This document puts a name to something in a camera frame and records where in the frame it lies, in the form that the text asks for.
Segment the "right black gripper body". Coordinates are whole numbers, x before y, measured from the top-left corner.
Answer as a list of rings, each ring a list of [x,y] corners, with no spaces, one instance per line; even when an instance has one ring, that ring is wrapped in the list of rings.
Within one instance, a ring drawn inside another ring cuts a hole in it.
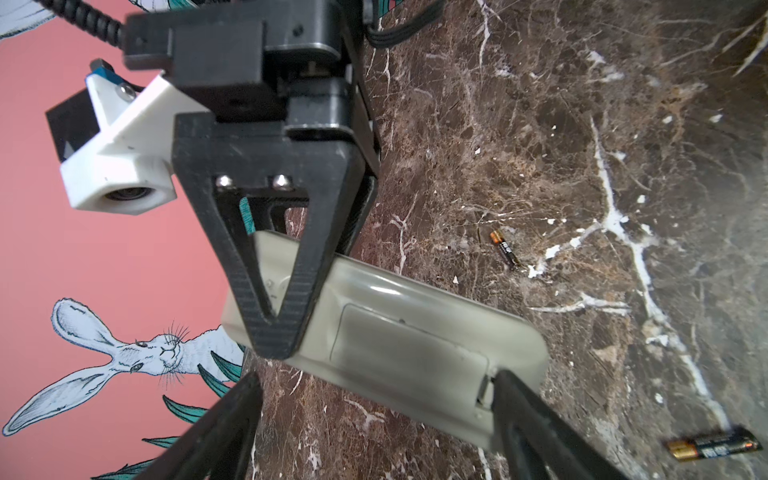
[[[299,178],[325,151],[349,151],[368,177],[380,137],[360,73],[368,1],[235,1],[130,16],[125,65],[162,71],[204,107],[212,132],[176,123],[182,180]]]

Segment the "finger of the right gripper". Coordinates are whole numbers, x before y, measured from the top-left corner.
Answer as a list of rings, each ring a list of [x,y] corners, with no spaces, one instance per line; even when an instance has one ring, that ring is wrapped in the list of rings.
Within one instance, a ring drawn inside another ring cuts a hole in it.
[[[378,191],[378,179],[366,175],[361,182],[358,193],[353,201],[349,216],[345,222],[336,252],[349,255],[357,238],[365,225],[367,217],[374,206]]]
[[[294,140],[279,122],[220,123],[212,113],[175,118],[172,166],[229,282],[252,349],[286,360],[298,350],[362,179],[358,146]],[[280,306],[266,290],[240,205],[257,231],[285,233],[285,213],[306,224]]]

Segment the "white AC remote control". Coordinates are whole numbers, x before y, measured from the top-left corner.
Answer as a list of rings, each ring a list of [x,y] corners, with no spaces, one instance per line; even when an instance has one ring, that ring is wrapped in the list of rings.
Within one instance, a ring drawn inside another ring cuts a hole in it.
[[[493,379],[513,372],[529,388],[549,352],[525,319],[337,255],[303,329],[249,322],[246,297],[281,310],[299,242],[274,231],[243,234],[223,258],[230,293],[221,323],[237,343],[378,402],[485,450],[501,447]]]

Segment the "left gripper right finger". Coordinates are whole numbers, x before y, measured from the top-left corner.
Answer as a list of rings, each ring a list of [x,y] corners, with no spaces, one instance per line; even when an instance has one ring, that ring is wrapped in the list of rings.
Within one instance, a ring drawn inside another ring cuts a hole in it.
[[[515,479],[623,479],[519,377],[509,370],[493,379],[494,432]]]

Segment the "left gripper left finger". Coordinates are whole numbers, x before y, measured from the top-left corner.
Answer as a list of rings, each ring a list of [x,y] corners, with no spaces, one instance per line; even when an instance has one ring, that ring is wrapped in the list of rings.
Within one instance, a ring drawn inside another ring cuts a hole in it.
[[[259,376],[249,372],[137,477],[245,478],[262,404]]]

